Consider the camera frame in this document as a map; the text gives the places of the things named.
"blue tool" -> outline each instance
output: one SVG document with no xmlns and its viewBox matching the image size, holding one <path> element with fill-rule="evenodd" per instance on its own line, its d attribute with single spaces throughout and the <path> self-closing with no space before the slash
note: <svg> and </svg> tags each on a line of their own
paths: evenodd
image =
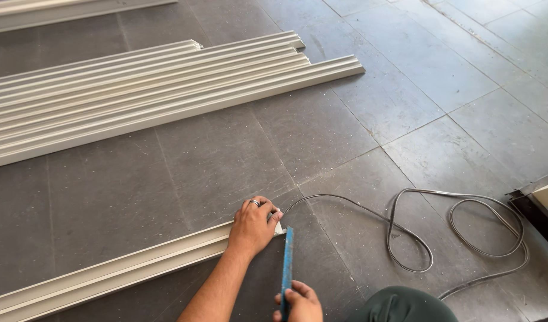
<svg viewBox="0 0 548 322">
<path fill-rule="evenodd" d="M 282 270 L 282 299 L 280 301 L 280 311 L 282 312 L 282 321 L 287 321 L 290 315 L 290 304 L 286 301 L 284 291 L 292 288 L 292 257 L 294 254 L 294 230 L 286 227 L 286 246 L 284 246 L 284 268 Z"/>
</svg>

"green pants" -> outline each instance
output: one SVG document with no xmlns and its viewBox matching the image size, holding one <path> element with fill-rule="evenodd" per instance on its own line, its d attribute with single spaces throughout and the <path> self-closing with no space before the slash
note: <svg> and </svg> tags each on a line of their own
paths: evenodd
<svg viewBox="0 0 548 322">
<path fill-rule="evenodd" d="M 458 322 L 438 298 L 407 287 L 388 287 L 375 293 L 346 322 Z"/>
</svg>

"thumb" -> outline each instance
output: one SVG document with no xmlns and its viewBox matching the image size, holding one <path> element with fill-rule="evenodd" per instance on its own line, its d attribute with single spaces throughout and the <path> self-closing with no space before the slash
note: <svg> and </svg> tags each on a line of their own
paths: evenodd
<svg viewBox="0 0 548 322">
<path fill-rule="evenodd" d="M 288 303 L 294 305 L 302 297 L 298 292 L 293 291 L 292 289 L 287 288 L 284 291 L 284 297 Z"/>
<path fill-rule="evenodd" d="M 274 228 L 276 228 L 276 224 L 278 223 L 278 221 L 280 221 L 283 215 L 284 214 L 282 213 L 282 211 L 278 211 L 272 216 L 270 216 L 270 219 L 268 219 L 268 228 L 274 231 Z"/>
</svg>

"concrete floor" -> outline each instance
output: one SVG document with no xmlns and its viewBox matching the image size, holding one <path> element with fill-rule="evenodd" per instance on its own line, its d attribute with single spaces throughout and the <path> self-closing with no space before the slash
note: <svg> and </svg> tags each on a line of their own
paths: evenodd
<svg viewBox="0 0 548 322">
<path fill-rule="evenodd" d="M 364 75 L 0 167 L 0 295 L 231 219 L 260 194 L 284 209 L 334 193 L 388 213 L 405 187 L 505 193 L 548 174 L 548 0 L 179 0 L 0 34 L 0 76 L 194 39 L 224 44 L 296 30 L 318 62 L 355 54 Z M 455 200 L 401 200 L 399 223 L 433 249 L 425 274 L 385 251 L 386 225 L 329 199 L 283 218 L 294 276 L 343 320 L 387 285 L 439 295 L 515 267 L 472 253 L 449 229 Z M 479 247 L 513 238 L 476 207 L 457 224 Z M 548 245 L 534 228 L 523 271 L 446 299 L 461 321 L 548 316 Z M 405 237 L 399 257 L 424 265 Z M 269 321 L 283 238 L 252 263 L 232 320 Z M 45 318 L 174 321 L 216 260 Z"/>
</svg>

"hand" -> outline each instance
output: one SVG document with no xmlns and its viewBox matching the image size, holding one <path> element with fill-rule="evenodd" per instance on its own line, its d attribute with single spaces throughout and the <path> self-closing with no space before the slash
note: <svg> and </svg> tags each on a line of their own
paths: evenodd
<svg viewBox="0 0 548 322">
<path fill-rule="evenodd" d="M 320 301 L 316 292 L 306 284 L 292 281 L 292 288 L 285 290 L 286 301 L 292 305 L 288 322 L 323 322 L 324 314 L 321 311 Z M 280 304 L 280 294 L 274 297 L 274 302 Z M 274 322 L 282 321 L 282 313 L 278 310 L 272 315 Z"/>
<path fill-rule="evenodd" d="M 260 207 L 250 203 L 250 200 L 260 202 Z M 269 213 L 273 215 L 266 221 Z M 248 256 L 251 260 L 268 245 L 280 218 L 280 209 L 263 196 L 254 196 L 244 201 L 234 215 L 227 251 Z"/>
</svg>

